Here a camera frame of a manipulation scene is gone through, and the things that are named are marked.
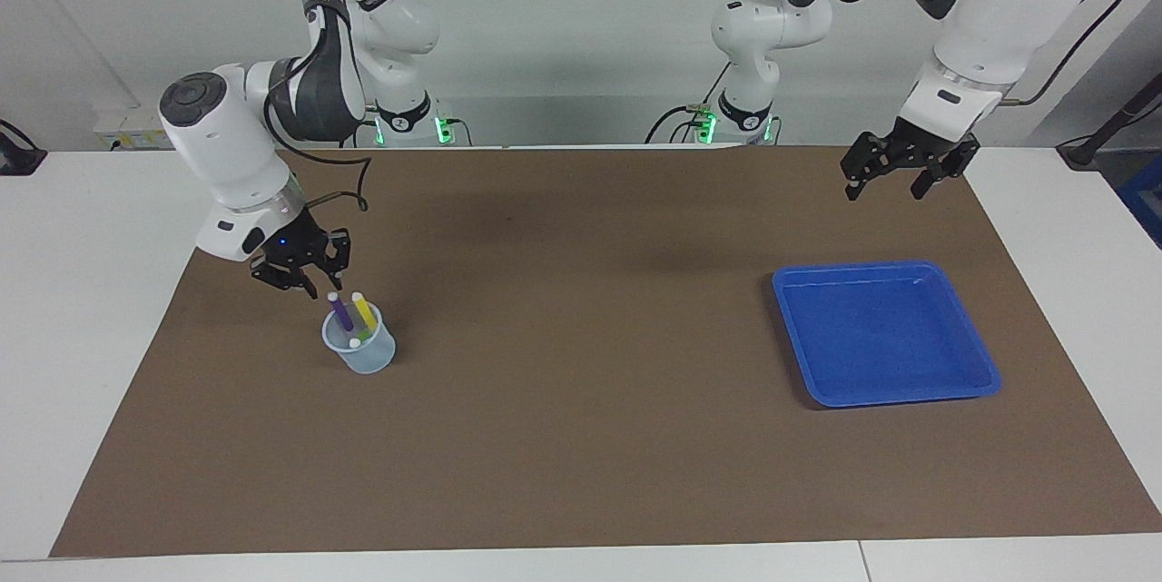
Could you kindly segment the black clamp base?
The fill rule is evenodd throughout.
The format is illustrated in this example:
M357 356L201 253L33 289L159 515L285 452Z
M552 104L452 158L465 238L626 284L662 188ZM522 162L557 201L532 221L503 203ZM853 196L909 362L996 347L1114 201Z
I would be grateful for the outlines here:
M0 118L0 177L33 175L45 157L45 149L8 120Z

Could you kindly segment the blue storage box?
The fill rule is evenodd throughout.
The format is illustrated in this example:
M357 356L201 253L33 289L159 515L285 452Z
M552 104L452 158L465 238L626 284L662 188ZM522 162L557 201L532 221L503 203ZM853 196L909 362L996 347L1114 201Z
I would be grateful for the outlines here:
M1162 250L1162 153L1138 170L1116 193L1145 232Z

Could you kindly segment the white power strip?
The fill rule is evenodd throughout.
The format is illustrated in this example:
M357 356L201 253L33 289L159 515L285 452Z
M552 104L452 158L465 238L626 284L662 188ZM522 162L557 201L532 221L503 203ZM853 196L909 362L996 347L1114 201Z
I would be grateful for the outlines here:
M98 114L93 134L101 148L109 152L173 151L168 135L163 130L162 116L150 107Z

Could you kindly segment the brown table mat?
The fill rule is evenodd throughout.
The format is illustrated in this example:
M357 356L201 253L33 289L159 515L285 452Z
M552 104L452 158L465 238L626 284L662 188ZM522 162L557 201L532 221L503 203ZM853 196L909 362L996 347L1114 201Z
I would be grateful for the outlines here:
M399 354L360 375L323 301L191 257L53 556L1162 531L963 180L845 197L837 148L381 152L344 281ZM768 285L938 264L988 398L810 400Z

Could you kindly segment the black stand pole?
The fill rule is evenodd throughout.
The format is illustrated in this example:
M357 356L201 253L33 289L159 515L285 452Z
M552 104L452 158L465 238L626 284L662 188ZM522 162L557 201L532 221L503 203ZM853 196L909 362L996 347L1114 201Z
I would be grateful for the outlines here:
M1120 107L1093 132L1057 144L1055 151L1068 168L1092 170L1096 155L1109 141L1116 138L1126 127L1149 118L1154 112L1162 109L1162 72L1155 74L1141 89L1136 91L1129 101Z

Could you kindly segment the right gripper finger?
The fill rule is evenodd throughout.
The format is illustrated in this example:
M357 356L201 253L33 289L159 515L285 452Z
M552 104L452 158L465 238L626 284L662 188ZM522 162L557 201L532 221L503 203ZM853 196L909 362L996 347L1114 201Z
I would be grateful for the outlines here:
M251 263L251 276L278 290L303 289L309 297L317 300L317 288L300 268L285 270L272 263Z
M328 249L324 252L322 270L336 290L344 289L343 275L350 266L351 233L339 229L327 235Z

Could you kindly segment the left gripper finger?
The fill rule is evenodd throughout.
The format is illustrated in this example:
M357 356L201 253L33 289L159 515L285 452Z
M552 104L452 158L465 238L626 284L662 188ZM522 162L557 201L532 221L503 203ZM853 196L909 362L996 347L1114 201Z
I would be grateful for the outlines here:
M911 185L911 193L914 200L921 200L925 194L946 178L959 178L964 174L968 164L971 163L976 152L980 151L980 141L975 135L966 135L955 148L941 157L927 155L921 173Z
M848 201L854 202L875 178L888 175L895 170L892 143L874 132L861 132L840 160Z

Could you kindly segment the blue plastic tray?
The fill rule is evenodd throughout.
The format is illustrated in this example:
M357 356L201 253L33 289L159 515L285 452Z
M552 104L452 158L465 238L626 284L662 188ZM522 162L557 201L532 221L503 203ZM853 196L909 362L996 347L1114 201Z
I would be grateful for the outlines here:
M773 273L772 290L805 388L823 407L1000 391L999 368L935 263L790 266Z

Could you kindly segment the translucent plastic cup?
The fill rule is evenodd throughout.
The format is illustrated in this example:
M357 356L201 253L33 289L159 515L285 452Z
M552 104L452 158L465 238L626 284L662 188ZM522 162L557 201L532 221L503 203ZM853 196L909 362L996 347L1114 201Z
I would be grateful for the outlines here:
M370 306L372 306L375 312L379 325L375 335L361 349L352 350L347 347L349 338L353 337L353 335L344 332L332 311L328 314L322 326L320 326L320 336L324 346L331 350L333 354L340 355L349 371L358 372L361 375L383 371L393 362L395 355L399 354L399 344L395 342L394 335L390 335L389 326L386 325L380 309L373 303Z

